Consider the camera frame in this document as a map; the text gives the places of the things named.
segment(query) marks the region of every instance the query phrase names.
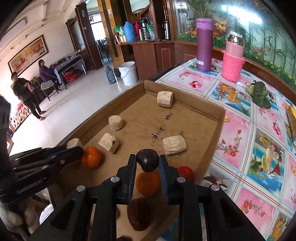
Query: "wall mural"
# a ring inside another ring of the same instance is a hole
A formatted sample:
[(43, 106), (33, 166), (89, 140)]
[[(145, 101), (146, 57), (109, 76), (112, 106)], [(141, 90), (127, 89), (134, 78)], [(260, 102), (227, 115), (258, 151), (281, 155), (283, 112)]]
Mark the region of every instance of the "wall mural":
[(278, 19), (259, 0), (174, 0), (177, 39), (196, 42), (196, 18), (212, 18), (213, 46), (224, 49), (230, 31), (243, 35), (244, 57), (296, 91), (296, 48)]
[(48, 49), (43, 35), (38, 37), (18, 52), (9, 62), (11, 71), (21, 74), (26, 68), (33, 64), (37, 59), (48, 53)]

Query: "red tomato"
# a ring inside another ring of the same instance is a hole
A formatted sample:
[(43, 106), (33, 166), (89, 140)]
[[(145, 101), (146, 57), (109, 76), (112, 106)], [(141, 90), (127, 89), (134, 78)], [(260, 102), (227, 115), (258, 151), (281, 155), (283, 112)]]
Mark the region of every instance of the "red tomato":
[(190, 167), (182, 166), (182, 167), (179, 167), (177, 170), (180, 177), (184, 177), (194, 182), (194, 173)]

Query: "picture frame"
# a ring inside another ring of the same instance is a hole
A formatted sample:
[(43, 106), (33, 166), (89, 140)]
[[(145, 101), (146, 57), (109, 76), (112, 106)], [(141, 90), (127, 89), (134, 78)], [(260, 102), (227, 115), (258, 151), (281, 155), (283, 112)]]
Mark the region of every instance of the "picture frame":
[(26, 45), (8, 62), (9, 69), (11, 73), (21, 74), (47, 53), (47, 45), (44, 36), (41, 35)]

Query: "purple bottle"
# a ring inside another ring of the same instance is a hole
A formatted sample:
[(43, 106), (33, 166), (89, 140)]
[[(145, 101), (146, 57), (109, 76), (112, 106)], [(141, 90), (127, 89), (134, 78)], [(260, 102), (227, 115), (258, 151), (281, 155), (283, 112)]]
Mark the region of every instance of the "purple bottle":
[(213, 20), (211, 18), (198, 18), (197, 26), (197, 64), (201, 71), (211, 71), (213, 50)]

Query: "orange fruit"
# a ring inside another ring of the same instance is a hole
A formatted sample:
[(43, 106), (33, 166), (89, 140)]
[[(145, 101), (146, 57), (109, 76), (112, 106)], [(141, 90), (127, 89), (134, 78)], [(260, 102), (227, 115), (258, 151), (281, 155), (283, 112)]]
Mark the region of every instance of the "orange fruit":
[(151, 196), (159, 191), (160, 178), (154, 172), (142, 172), (137, 176), (136, 187), (141, 194)]
[(93, 147), (87, 147), (84, 150), (84, 155), (81, 159), (82, 163), (88, 168), (97, 168), (101, 162), (102, 154), (100, 151)]

